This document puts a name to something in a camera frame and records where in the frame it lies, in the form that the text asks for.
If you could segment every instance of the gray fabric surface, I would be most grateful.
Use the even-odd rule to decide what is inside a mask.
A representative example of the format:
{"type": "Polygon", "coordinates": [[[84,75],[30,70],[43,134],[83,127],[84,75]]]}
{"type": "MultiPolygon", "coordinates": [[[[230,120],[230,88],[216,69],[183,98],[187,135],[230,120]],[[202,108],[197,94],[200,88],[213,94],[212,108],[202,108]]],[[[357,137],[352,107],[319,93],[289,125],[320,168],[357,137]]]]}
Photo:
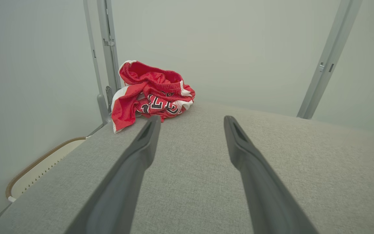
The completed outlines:
{"type": "MultiPolygon", "coordinates": [[[[223,117],[233,115],[320,233],[374,233],[374,136],[367,132],[197,102],[161,126],[133,234],[252,233],[223,117]]],[[[72,151],[0,218],[0,233],[62,233],[145,124],[111,124],[72,151]]]]}

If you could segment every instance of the metal latch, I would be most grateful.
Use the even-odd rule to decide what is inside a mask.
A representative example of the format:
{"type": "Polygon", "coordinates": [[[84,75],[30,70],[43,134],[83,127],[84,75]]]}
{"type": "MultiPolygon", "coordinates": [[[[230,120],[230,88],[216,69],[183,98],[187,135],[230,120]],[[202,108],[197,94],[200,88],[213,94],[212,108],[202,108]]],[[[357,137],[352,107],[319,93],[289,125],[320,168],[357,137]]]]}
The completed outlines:
{"type": "Polygon", "coordinates": [[[104,46],[114,46],[115,43],[113,41],[105,41],[105,38],[104,38],[104,46]]]}
{"type": "Polygon", "coordinates": [[[319,72],[322,72],[324,70],[324,65],[321,63],[320,65],[319,65],[319,72]]]}

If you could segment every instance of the red fabric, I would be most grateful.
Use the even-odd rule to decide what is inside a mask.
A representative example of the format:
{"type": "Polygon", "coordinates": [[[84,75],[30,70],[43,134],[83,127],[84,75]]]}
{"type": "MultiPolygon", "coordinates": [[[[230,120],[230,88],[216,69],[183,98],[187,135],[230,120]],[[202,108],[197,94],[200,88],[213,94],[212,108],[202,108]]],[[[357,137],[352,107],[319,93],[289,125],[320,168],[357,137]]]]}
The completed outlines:
{"type": "Polygon", "coordinates": [[[193,102],[194,90],[184,84],[181,75],[175,71],[153,68],[141,62],[126,62],[119,70],[119,74],[130,86],[113,105],[112,120],[116,131],[132,125],[136,112],[148,118],[151,115],[160,115],[163,122],[165,118],[173,118],[185,111],[185,108],[179,110],[173,104],[175,101],[193,102]]]}

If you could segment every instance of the white basket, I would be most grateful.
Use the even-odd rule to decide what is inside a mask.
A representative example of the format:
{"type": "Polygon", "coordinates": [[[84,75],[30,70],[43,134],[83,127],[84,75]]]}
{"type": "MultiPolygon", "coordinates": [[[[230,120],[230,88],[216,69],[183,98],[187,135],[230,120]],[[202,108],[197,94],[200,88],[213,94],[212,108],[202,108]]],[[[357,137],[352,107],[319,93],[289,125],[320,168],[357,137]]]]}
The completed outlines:
{"type": "Polygon", "coordinates": [[[41,156],[11,180],[8,187],[6,187],[6,198],[10,202],[14,202],[43,175],[48,173],[52,167],[56,166],[62,158],[85,140],[86,137],[70,139],[41,156]]]}

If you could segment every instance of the white wall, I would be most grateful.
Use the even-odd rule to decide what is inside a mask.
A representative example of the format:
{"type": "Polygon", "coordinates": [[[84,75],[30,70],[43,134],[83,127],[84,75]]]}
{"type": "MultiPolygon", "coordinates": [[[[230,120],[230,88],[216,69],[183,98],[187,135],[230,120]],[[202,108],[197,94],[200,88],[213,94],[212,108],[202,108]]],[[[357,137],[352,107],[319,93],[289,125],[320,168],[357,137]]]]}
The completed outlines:
{"type": "Polygon", "coordinates": [[[0,212],[8,182],[101,123],[82,0],[0,0],[0,212]]]}
{"type": "Polygon", "coordinates": [[[313,120],[374,132],[374,0],[363,0],[313,120]]]}
{"type": "Polygon", "coordinates": [[[297,116],[339,4],[112,1],[118,60],[177,71],[196,101],[297,116]]]}

